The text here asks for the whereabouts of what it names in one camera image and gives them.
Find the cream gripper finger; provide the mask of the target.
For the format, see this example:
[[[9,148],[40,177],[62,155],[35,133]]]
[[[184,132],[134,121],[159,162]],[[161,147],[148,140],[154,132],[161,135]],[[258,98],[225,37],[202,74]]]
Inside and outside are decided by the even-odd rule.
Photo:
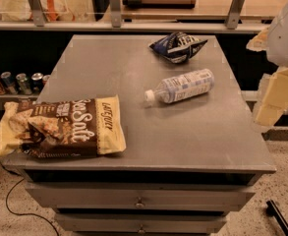
[[[259,82],[258,102],[253,111],[257,125],[272,127],[288,110],[288,68],[279,67],[272,75],[264,74]]]
[[[249,40],[246,48],[251,51],[260,52],[267,48],[268,29],[261,30],[256,36]]]

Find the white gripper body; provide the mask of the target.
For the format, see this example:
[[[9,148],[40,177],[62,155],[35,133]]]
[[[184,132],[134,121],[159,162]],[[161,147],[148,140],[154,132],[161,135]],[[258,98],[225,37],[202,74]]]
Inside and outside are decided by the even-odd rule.
[[[266,55],[277,66],[288,67],[288,2],[270,24]]]

